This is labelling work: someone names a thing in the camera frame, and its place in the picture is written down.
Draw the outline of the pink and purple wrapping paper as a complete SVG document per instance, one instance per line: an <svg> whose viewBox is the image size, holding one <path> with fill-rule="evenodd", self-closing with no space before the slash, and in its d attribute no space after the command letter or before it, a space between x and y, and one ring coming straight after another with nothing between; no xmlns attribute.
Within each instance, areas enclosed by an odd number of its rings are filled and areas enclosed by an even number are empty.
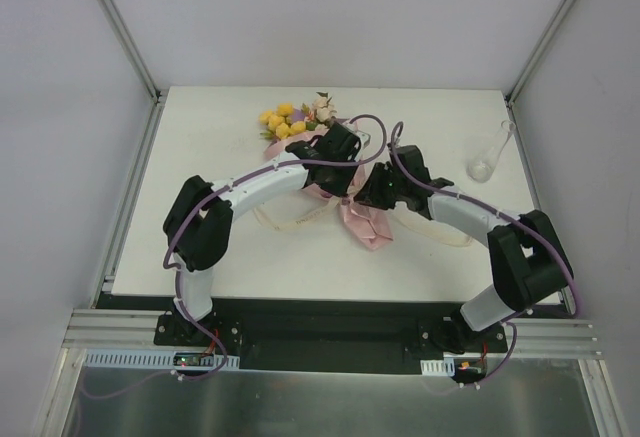
<svg viewBox="0 0 640 437"><path fill-rule="evenodd" d="M296 142L296 141L310 141L312 137L321 136L321 135L325 134L326 131L304 133L304 134L301 134L299 136L291 137L291 138L288 138L288 139L280 141L280 142L271 143L266 148L266 150L264 151L264 157L265 157L266 160L273 159L281 151L284 151L285 147L288 144L291 144L291 143ZM346 229L361 244L363 244L363 243L354 235L354 233L351 230L349 230L347 228L348 222L354 222L362 230L364 230L368 234L369 237L375 237L376 235L386 234L387 237L391 236L393 238L390 225L389 225L388 220L387 220L387 218L386 218L386 216L385 216L383 211L376 210L376 209L369 208L369 207L365 207L365 206L357 204L357 203L355 203L353 201L353 197L355 196L356 192L364 185L365 177L366 177L366 173L365 173L364 168L363 167L359 167L356 170L356 173L355 173L355 175L354 175L354 177L353 177L353 179L351 181L351 184L349 186L348 195L346 197L343 197L343 198L337 197L339 199L347 200L349 202L349 204L347 206L345 206L345 207L342 207L342 208L340 208L340 207L334 208L333 212L332 212L332 213L335 213L335 212L339 213L340 219L343 222L343 224L346 227ZM302 190L302 192L305 193L306 195L309 195L309 196L314 197L314 198L318 199L319 201L321 201L322 202L321 205L323 205L329 198L335 197L335 196L331 196L328 193L325 193L324 191L320 190L317 186L306 187L305 189Z"/></svg>

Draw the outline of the yellow and pink flower bunch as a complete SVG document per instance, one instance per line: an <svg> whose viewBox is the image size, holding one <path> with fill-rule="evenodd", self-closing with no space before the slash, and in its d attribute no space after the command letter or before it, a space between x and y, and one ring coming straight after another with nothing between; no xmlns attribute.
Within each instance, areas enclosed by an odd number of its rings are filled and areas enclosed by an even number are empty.
<svg viewBox="0 0 640 437"><path fill-rule="evenodd" d="M262 139L276 143L309 132L326 131L336 118L333 97L328 92L317 92L310 103L295 107L292 103L278 104L275 109L259 115Z"/></svg>

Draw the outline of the cream printed ribbon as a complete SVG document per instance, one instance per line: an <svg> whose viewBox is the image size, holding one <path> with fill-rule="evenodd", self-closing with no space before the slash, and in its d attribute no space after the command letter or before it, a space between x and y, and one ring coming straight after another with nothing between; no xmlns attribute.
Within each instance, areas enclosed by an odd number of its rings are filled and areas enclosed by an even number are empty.
<svg viewBox="0 0 640 437"><path fill-rule="evenodd" d="M267 214L263 205L254 208L253 213L262 226L279 232L288 232L322 219L332 213L334 208L342 208L348 204L349 202L345 199L331 197L320 207L286 222L276 222ZM390 218L409 231L446 246L464 248L470 246L474 241L471 236L459 230L446 231L439 229L435 224L427 223L418 225L410 222L405 214L392 212ZM347 228L370 250L377 250L387 242L393 240L391 236L387 237L386 234L369 237L368 234L354 222L348 222Z"/></svg>

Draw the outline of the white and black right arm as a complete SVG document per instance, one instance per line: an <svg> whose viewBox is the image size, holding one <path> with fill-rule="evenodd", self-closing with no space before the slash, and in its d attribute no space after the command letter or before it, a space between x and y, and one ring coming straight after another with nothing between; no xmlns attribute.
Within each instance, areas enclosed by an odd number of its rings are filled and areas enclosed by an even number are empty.
<svg viewBox="0 0 640 437"><path fill-rule="evenodd" d="M571 266L545 213L500 211L463 193L450 180L433 179L415 146L398 147L389 162L375 164L355 201L379 210L402 202L488 249L492 283L452 317L456 322L450 326L450 339L461 351L481 345L490 326L572 285Z"/></svg>

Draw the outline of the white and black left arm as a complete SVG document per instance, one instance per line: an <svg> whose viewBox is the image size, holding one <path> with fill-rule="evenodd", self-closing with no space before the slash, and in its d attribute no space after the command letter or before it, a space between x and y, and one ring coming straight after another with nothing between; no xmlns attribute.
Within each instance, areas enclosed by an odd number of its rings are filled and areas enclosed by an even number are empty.
<svg viewBox="0 0 640 437"><path fill-rule="evenodd" d="M206 316L213 309L213 267L228 249L234 221L276 197L313 185L344 197L369 141L354 126L335 124L322 135L286 144L244 176L207 182L195 175L184 182L163 223L168 242L163 266L177 271L174 305L181 315L176 327L180 338L199 346L210 337L212 324Z"/></svg>

